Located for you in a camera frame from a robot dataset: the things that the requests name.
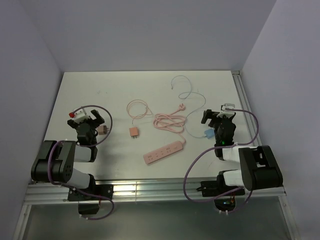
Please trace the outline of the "blue charger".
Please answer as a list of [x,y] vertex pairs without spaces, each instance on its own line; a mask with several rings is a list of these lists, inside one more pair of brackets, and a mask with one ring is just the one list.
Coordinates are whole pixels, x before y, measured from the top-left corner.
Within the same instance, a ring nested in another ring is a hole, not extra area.
[[207,129],[204,131],[204,136],[207,138],[207,139],[211,139],[215,136],[215,132],[212,128],[210,129]]

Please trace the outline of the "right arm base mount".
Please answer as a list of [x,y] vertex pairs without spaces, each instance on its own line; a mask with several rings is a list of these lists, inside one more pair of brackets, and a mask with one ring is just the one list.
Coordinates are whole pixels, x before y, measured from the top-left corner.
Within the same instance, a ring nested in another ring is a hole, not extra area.
[[[227,191],[236,189],[237,186],[227,186],[223,180],[210,180],[201,181],[200,187],[196,189],[197,192],[201,192],[202,197],[216,197]],[[240,190],[228,193],[226,195],[229,198],[218,198],[214,200],[215,207],[221,211],[232,211],[236,207],[236,196],[244,196],[245,190],[242,188]]]

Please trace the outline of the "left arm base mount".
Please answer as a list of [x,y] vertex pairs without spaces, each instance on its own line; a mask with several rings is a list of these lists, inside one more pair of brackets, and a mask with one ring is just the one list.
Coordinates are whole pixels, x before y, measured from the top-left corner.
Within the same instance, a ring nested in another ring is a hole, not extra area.
[[[82,217],[86,217],[89,220],[101,220],[110,216],[114,211],[113,193],[114,186],[112,184],[98,184],[86,189],[70,189],[67,201],[78,202],[78,213]],[[107,214],[97,216],[101,209],[102,201],[110,202],[111,209]]]

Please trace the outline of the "pink power strip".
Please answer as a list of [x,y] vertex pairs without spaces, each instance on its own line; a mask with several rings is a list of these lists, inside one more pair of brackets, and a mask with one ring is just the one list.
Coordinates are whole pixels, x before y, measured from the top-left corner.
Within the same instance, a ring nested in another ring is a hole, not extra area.
[[175,141],[143,155],[144,162],[149,165],[183,150],[183,143]]

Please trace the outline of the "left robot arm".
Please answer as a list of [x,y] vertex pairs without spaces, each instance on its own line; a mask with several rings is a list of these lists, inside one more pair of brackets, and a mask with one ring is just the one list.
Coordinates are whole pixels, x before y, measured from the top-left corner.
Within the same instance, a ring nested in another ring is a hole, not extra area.
[[45,140],[31,167],[31,179],[36,182],[52,183],[79,190],[86,200],[101,193],[93,175],[74,168],[74,163],[93,163],[96,160],[98,127],[105,123],[95,109],[90,111],[94,119],[84,109],[71,113],[67,124],[76,130],[77,140]]

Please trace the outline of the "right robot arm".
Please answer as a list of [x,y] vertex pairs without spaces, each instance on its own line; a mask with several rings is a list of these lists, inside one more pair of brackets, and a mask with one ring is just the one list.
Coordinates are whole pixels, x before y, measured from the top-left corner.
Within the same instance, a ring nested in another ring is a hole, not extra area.
[[197,189],[203,197],[227,195],[232,190],[236,196],[245,194],[245,190],[263,190],[278,188],[283,185],[283,175],[268,145],[248,146],[238,145],[233,137],[236,125],[233,118],[236,112],[207,109],[201,120],[213,129],[215,137],[214,153],[221,161],[238,163],[240,169],[220,171],[215,180],[202,181]]

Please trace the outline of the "orange pink charger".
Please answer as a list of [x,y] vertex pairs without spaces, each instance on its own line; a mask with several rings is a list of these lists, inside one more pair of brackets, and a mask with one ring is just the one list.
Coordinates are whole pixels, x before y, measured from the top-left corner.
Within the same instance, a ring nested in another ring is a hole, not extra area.
[[138,127],[129,128],[129,134],[132,138],[137,138],[140,135]]

